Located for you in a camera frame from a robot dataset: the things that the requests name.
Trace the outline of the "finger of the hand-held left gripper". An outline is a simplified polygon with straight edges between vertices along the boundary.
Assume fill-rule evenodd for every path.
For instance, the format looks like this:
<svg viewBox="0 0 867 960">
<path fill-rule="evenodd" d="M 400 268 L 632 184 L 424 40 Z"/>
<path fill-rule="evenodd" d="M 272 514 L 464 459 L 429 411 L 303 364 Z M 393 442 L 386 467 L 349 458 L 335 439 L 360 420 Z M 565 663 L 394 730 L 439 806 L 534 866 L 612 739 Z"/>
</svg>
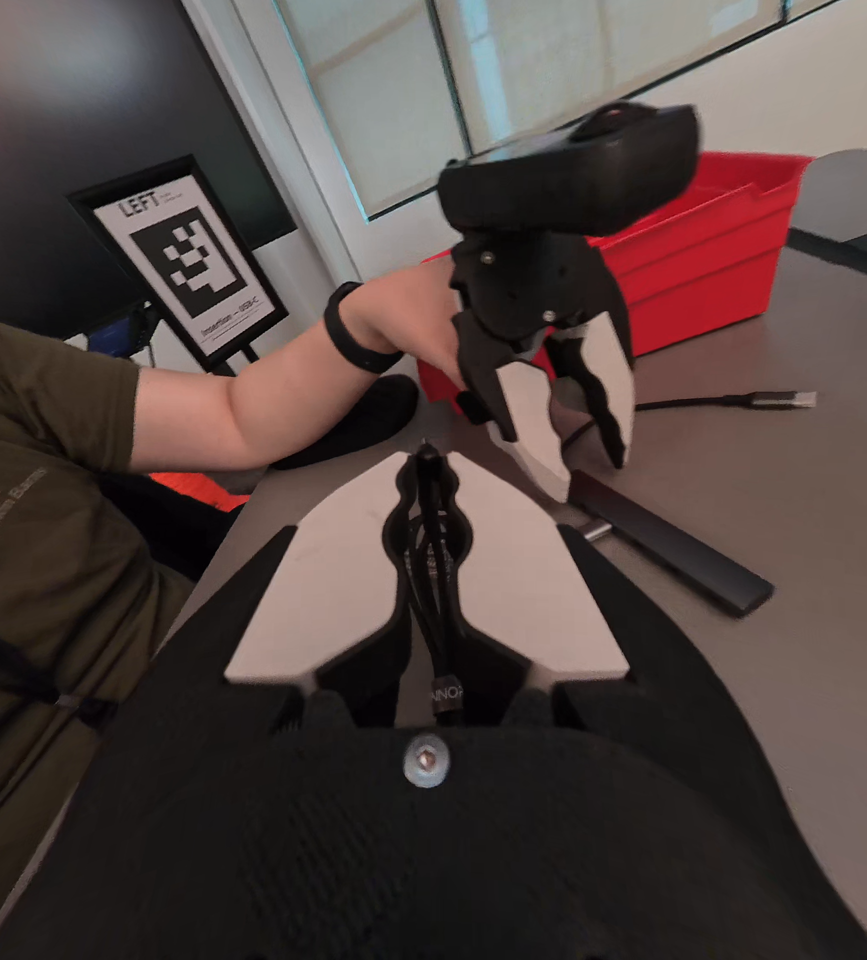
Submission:
<svg viewBox="0 0 867 960">
<path fill-rule="evenodd" d="M 632 362 L 608 311 L 551 334 L 552 395 L 561 420 L 594 426 L 613 467 L 624 468 L 632 448 L 635 395 Z"/>
<path fill-rule="evenodd" d="M 516 438 L 506 440 L 497 424 L 493 442 L 509 456 L 536 488 L 552 501 L 568 501 L 571 473 L 563 462 L 560 436 L 550 414 L 552 389 L 539 367 L 516 360 L 497 371 Z"/>
</svg>

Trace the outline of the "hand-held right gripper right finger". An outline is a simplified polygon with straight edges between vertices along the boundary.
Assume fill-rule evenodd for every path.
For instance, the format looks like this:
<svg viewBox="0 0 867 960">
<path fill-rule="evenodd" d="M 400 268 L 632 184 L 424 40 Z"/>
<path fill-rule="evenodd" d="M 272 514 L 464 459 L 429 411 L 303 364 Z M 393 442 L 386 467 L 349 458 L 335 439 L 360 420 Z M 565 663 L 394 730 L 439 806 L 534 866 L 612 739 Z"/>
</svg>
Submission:
<svg viewBox="0 0 867 960">
<path fill-rule="evenodd" d="M 613 681 L 630 666 L 558 525 L 532 498 L 459 452 L 454 502 L 473 531 L 456 574 L 472 628 L 528 661 L 528 685 Z"/>
</svg>

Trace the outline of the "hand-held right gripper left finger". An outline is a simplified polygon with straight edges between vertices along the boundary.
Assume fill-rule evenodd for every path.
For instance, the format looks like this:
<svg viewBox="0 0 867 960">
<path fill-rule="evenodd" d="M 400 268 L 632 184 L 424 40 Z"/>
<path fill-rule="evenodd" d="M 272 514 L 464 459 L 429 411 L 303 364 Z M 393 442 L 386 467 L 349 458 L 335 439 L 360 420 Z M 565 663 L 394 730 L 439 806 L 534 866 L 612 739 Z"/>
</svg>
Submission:
<svg viewBox="0 0 867 960">
<path fill-rule="evenodd" d="M 411 618 L 384 541 L 402 519 L 406 452 L 387 456 L 313 507 L 280 560 L 235 649 L 230 684 L 392 687 L 411 657 Z"/>
</svg>

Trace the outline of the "red plastic bin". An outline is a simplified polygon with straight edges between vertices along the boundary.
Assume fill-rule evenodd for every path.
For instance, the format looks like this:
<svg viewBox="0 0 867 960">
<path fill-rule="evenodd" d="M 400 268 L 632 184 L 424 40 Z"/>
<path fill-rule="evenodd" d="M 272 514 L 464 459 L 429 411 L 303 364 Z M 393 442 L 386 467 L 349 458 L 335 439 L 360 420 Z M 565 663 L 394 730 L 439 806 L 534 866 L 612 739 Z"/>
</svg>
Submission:
<svg viewBox="0 0 867 960">
<path fill-rule="evenodd" d="M 683 194 L 587 232 L 626 302 L 639 357 L 764 313 L 809 155 L 705 150 Z"/>
</svg>

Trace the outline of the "dark grey usb hub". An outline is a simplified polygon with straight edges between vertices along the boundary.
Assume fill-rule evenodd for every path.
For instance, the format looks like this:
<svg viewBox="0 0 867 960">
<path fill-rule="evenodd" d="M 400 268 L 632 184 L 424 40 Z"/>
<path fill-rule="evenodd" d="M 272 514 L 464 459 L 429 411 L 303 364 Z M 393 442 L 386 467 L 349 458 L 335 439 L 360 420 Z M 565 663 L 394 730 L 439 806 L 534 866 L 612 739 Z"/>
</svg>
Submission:
<svg viewBox="0 0 867 960">
<path fill-rule="evenodd" d="M 752 614 L 775 595 L 771 582 L 581 470 L 571 474 L 569 498 L 733 618 Z"/>
</svg>

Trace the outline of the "person's left hand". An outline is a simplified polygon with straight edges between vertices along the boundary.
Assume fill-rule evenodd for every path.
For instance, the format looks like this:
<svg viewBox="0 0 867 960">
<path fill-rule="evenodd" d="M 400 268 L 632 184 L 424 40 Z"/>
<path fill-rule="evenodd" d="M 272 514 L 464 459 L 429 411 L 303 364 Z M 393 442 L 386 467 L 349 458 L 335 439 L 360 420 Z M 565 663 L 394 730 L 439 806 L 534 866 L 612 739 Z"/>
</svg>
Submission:
<svg viewBox="0 0 867 960">
<path fill-rule="evenodd" d="M 451 286 L 454 263 L 442 255 L 368 281 L 361 292 L 364 321 L 387 345 L 434 367 L 458 388 L 460 299 Z"/>
</svg>

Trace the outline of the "large window with blinds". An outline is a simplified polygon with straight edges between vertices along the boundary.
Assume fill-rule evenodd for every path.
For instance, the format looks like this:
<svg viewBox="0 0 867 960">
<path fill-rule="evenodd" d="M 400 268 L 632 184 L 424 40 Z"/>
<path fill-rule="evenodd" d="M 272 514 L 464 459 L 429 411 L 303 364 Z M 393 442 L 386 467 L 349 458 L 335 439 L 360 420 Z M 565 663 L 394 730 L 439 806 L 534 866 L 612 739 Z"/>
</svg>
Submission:
<svg viewBox="0 0 867 960">
<path fill-rule="evenodd" d="M 451 159 L 555 128 L 823 6 L 779 1 L 279 1 L 361 215 Z"/>
</svg>

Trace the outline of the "black wristband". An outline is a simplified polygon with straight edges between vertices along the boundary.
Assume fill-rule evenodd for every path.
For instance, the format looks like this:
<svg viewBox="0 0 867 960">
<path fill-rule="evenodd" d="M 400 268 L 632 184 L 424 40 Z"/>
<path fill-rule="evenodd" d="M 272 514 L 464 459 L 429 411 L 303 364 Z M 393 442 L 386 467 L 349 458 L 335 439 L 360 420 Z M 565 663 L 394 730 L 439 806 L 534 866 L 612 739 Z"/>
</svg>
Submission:
<svg viewBox="0 0 867 960">
<path fill-rule="evenodd" d="M 346 281 L 330 295 L 323 312 L 323 323 L 337 352 L 353 367 L 379 377 L 389 371 L 405 356 L 402 351 L 382 353 L 361 345 L 348 331 L 341 317 L 340 306 L 350 294 L 363 284 Z"/>
</svg>

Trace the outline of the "person's olive green shirt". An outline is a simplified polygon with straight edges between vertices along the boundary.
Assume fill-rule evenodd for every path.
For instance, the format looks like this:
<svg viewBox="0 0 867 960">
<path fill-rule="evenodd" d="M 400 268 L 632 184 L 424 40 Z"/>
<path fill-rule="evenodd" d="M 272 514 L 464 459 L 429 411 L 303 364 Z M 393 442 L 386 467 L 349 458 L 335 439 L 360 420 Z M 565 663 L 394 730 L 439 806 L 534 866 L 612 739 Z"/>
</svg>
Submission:
<svg viewBox="0 0 867 960">
<path fill-rule="evenodd" d="M 62 691 L 128 698 L 192 584 L 104 496 L 125 474 L 140 369 L 0 323 L 0 639 Z M 0 690 L 0 910 L 98 750 Z"/>
</svg>

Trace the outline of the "framed marker tag sign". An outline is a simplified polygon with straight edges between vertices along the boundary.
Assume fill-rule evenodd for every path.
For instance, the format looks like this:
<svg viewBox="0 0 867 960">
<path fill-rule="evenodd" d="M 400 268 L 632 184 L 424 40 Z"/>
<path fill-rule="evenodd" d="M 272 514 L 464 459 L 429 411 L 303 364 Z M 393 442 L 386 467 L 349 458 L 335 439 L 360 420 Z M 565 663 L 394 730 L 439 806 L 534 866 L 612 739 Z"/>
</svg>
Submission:
<svg viewBox="0 0 867 960">
<path fill-rule="evenodd" d="M 200 368 L 232 376 L 288 309 L 191 154 L 67 195 Z"/>
</svg>

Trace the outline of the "black partition panel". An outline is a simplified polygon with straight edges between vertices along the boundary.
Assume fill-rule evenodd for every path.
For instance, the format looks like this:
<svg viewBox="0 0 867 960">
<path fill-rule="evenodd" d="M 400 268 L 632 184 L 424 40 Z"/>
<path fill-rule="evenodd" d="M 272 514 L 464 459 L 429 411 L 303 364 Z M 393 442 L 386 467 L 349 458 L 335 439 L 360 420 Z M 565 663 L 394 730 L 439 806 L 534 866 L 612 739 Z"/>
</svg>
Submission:
<svg viewBox="0 0 867 960">
<path fill-rule="evenodd" d="M 250 249 L 296 228 L 181 2 L 0 1 L 0 322 L 66 339 L 137 302 L 68 196 L 187 155 Z"/>
</svg>

